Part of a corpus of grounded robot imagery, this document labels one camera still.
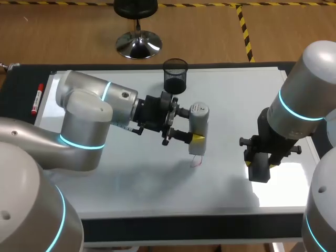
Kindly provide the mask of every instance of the stool base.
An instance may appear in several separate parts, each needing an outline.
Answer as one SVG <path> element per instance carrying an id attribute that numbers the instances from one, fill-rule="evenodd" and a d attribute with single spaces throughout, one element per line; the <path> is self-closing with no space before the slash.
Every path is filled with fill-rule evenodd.
<path id="1" fill-rule="evenodd" d="M 130 59 L 147 59 L 157 54 L 162 48 L 159 36 L 150 31 L 142 30 L 140 36 L 135 33 L 125 33 L 116 42 L 117 51 Z"/>

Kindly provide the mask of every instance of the small black cup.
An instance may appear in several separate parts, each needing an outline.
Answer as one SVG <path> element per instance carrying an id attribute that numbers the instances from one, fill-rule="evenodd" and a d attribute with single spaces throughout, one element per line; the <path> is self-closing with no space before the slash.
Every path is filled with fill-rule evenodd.
<path id="1" fill-rule="evenodd" d="M 172 95 L 183 93 L 187 88 L 188 63 L 183 59 L 169 59 L 163 63 L 164 90 Z"/>

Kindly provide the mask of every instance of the hazard tape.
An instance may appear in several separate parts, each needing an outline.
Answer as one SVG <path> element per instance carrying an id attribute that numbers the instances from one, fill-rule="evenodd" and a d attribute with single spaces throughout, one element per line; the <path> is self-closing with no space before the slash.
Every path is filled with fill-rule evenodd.
<path id="1" fill-rule="evenodd" d="M 80 6 L 113 6 L 113 3 L 80 3 L 80 2 L 23 2 L 23 1 L 0 1 L 0 4 L 14 4 L 14 5 L 80 5 Z M 159 4 L 159 7 L 223 7 L 223 6 L 336 6 L 336 3 L 211 3 L 211 4 Z"/>
<path id="2" fill-rule="evenodd" d="M 242 8 L 241 6 L 236 6 L 240 26 L 241 26 L 241 29 L 243 31 L 243 38 L 244 38 L 244 42 L 245 42 L 245 50 L 246 50 L 247 58 L 248 58 L 249 62 L 256 62 L 254 60 L 254 57 L 253 57 L 253 54 L 252 54 L 250 37 L 248 35 L 245 19 L 243 17 L 243 12 L 242 12 L 241 8 Z"/>

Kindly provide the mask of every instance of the white tabletop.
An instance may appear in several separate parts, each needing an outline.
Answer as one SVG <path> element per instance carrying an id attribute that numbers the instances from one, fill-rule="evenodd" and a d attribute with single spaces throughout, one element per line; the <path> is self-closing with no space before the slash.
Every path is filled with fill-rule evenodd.
<path id="1" fill-rule="evenodd" d="M 139 98 L 158 97 L 163 71 L 85 71 L 136 89 Z M 50 76 L 36 125 L 60 132 L 64 111 L 55 103 L 62 72 Z M 203 163 L 192 161 L 188 146 L 161 134 L 142 136 L 110 127 L 98 168 L 88 176 L 46 172 L 63 191 L 80 217 L 120 218 L 172 215 L 303 213 L 318 155 L 311 138 L 298 142 L 302 154 L 292 154 L 271 169 L 267 184 L 250 182 L 239 138 L 258 133 L 257 118 L 270 106 L 286 74 L 277 68 L 190 69 L 187 90 L 178 103 L 196 101 L 210 108 L 207 151 Z M 188 130 L 176 117 L 173 127 Z"/>

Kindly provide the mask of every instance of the marker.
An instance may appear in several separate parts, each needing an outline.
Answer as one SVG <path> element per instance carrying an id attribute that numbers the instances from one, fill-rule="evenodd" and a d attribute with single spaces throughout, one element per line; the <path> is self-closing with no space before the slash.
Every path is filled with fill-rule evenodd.
<path id="1" fill-rule="evenodd" d="M 42 97 L 42 91 L 43 91 L 43 83 L 38 85 L 38 89 L 37 89 L 36 97 L 35 97 L 35 100 L 34 100 L 33 108 L 31 109 L 31 113 L 32 113 L 33 116 L 35 116 L 37 114 L 38 105 L 40 104 L 40 99 Z"/>

